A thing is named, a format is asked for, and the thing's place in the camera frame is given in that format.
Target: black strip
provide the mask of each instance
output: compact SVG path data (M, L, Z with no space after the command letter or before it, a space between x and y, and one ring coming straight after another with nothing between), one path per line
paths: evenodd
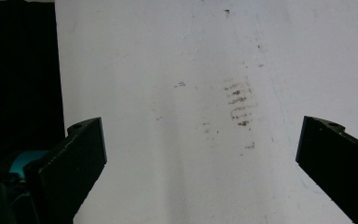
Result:
M53 3L0 2L0 161L64 138Z

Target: black mark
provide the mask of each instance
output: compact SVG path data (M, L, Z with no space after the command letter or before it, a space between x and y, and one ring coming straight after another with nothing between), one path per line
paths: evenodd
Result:
M231 101L230 103L228 103L229 105L235 105L237 102L244 102L246 100L246 97L239 97L233 101Z
M242 86L242 84L240 84L240 83L232 84L232 85L229 86L229 87L225 87L225 91L229 91L229 90L235 89L235 88L237 88L238 86Z
M232 92L231 94L228 94L227 97L231 97L231 96L234 96L234 95L241 95L241 94L245 94L246 93L246 90L242 89L242 90L237 90L237 91L234 91Z
M178 86L173 86L174 88L177 88L177 87L180 87L180 86L185 86L186 84L185 84L185 82L179 82L179 85Z
M237 115L237 116L231 115L231 119L240 119L240 118L245 118L245 117L248 117L248 114L242 114L242 115Z
M248 147L245 147L246 149L253 149L255 148L255 142L252 142L252 144Z
M242 111L245 110L246 108L252 108L252 105L245 105L245 106L239 106L237 108L234 109L234 111Z
M249 123L249 120L245 120L243 122L238 123L240 126L246 126Z

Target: dirt mark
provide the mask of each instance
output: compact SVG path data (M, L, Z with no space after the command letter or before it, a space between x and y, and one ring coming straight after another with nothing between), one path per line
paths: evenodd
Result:
M185 85L186 85L185 82L179 82L177 86L173 86L173 87L178 88L178 87L184 87Z
M255 148L255 142L252 142L252 144L248 147L245 147L246 149L254 149Z
M231 119L239 126L248 126L253 120L253 108L257 106L248 77L242 82L235 81L233 78L228 78L225 82L224 90L228 92L227 104L231 107L229 113Z

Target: white surface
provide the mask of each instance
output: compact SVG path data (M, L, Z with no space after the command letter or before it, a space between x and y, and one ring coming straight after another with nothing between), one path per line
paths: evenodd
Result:
M56 8L65 125L108 156L75 223L351 223L295 155L304 115L358 137L357 1Z

